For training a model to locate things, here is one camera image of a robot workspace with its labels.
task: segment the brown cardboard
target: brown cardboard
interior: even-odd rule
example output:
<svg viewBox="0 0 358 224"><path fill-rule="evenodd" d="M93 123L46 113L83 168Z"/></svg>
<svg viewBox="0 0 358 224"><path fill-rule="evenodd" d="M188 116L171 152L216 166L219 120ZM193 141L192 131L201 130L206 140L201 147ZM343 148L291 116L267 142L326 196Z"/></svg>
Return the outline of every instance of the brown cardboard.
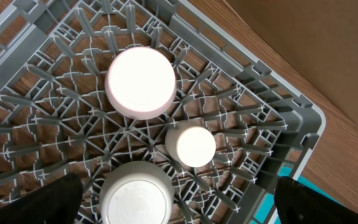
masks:
<svg viewBox="0 0 358 224"><path fill-rule="evenodd" d="M358 1L225 1L358 125Z"/></svg>

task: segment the black object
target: black object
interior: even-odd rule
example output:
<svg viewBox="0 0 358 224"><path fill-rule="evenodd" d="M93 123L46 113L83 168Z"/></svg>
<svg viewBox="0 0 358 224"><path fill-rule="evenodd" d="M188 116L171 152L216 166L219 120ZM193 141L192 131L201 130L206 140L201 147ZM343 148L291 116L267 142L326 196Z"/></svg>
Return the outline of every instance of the black object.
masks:
<svg viewBox="0 0 358 224"><path fill-rule="evenodd" d="M279 177L274 204L282 224L358 223L358 214L289 177Z"/></svg>
<svg viewBox="0 0 358 224"><path fill-rule="evenodd" d="M82 201L83 186L67 174L0 209L0 224L73 224Z"/></svg>

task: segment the plastic grid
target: plastic grid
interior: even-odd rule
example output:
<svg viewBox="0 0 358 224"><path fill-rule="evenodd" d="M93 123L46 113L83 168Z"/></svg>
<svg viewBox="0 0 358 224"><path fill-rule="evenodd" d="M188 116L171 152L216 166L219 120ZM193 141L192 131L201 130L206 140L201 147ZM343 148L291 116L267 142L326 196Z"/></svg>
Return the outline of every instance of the plastic grid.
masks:
<svg viewBox="0 0 358 224"><path fill-rule="evenodd" d="M85 168L88 177L83 179L84 202L77 221L100 222L97 196L103 182L102 173L112 171L123 162L145 160L158 164L170 176L175 186L175 206L180 208L187 223L216 222L214 215L221 204L229 208L219 220L221 223L237 223L239 217L233 214L238 211L248 213L240 220L259 222L254 213L265 192L273 192L273 180L280 168L293 167L292 176L296 178L317 143L322 121L317 124L320 133L301 134L301 141L294 144L293 141L300 138L301 128L289 113L294 114L292 106L315 111L315 105L303 95L296 100L306 103L297 103L293 96L279 94L277 90L283 86L287 91L292 90L285 82L269 85L261 81L266 77L278 78L261 61L252 60L255 56L249 52L246 55L250 65L235 76L228 75L226 71L232 72L231 68L221 69L182 39L182 35L172 32L172 29L181 32L177 24L185 21L179 20L179 14L169 12L181 6L194 12L192 6L186 1L161 2L161 5L154 5L153 1L147 3L149 8L155 9L152 14L152 10L145 8L146 1L78 1L69 7L63 19L49 31L46 41L0 91L0 110L7 111L0 124L0 137L5 136L7 140L0 148L0 157L12 167L0 173L0 186L13 182L12 192L8 198L0 198L0 205L22 196L24 174L34 175L43 185L59 173L78 171L72 167L79 165ZM168 10L159 14L164 4ZM106 14L111 14L107 16L108 24L97 29ZM169 26L161 20L167 16L172 17ZM89 41L89 47L76 48L84 40ZM111 61L100 63L98 60L101 55L112 60L123 50L138 45L150 46L165 54L172 61L178 82L173 106L160 117L144 122L122 117L106 104L102 82L106 65ZM230 55L224 56L241 67ZM68 72L62 73L59 70L62 67ZM29 91L21 93L17 91L18 79L28 72L39 79ZM260 78L245 77L246 73ZM83 84L78 87L81 79L94 88L82 92ZM199 109L193 111L191 108L197 105ZM20 116L25 119L17 121ZM213 132L218 143L223 143L207 166L182 167L165 152L166 129L179 120L203 124ZM53 142L43 142L44 133L39 133L42 126L52 127ZM33 138L30 144L17 144L23 133ZM47 154L42 153L51 147L57 149L60 156L60 161L52 164L45 162ZM290 161L288 155L294 149L301 155ZM72 150L82 152L82 159L70 158ZM20 169L18 160L30 154L35 155L32 169Z"/></svg>

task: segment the dish rack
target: dish rack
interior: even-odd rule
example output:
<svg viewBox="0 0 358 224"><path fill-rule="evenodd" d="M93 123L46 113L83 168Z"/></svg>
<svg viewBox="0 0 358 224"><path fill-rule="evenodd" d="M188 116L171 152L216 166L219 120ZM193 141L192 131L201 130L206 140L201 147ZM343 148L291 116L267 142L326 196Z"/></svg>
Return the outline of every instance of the dish rack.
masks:
<svg viewBox="0 0 358 224"><path fill-rule="evenodd" d="M104 93L113 58L136 46L159 50L177 75L171 108L147 121L123 117ZM167 129L181 120L214 135L206 166L165 151ZM104 175L142 160L172 180L170 223L273 223L274 206L264 220L256 213L284 166L300 176L325 122L187 0L13 0L0 15L0 208L74 172L84 184L76 223L101 223Z"/></svg>

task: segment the white cup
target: white cup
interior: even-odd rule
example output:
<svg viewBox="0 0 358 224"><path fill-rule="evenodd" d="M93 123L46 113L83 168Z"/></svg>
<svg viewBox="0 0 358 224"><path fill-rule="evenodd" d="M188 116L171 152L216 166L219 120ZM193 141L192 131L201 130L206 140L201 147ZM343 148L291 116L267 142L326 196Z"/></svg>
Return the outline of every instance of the white cup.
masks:
<svg viewBox="0 0 358 224"><path fill-rule="evenodd" d="M165 148L174 160L186 166L201 167L215 155L216 143L206 128L189 121L180 121L168 130Z"/></svg>
<svg viewBox="0 0 358 224"><path fill-rule="evenodd" d="M110 65L104 86L112 106L134 119L161 115L176 95L171 63L149 47L133 47L120 53Z"/></svg>
<svg viewBox="0 0 358 224"><path fill-rule="evenodd" d="M99 208L104 224L166 224L173 203L169 177L149 162L128 162L102 186Z"/></svg>

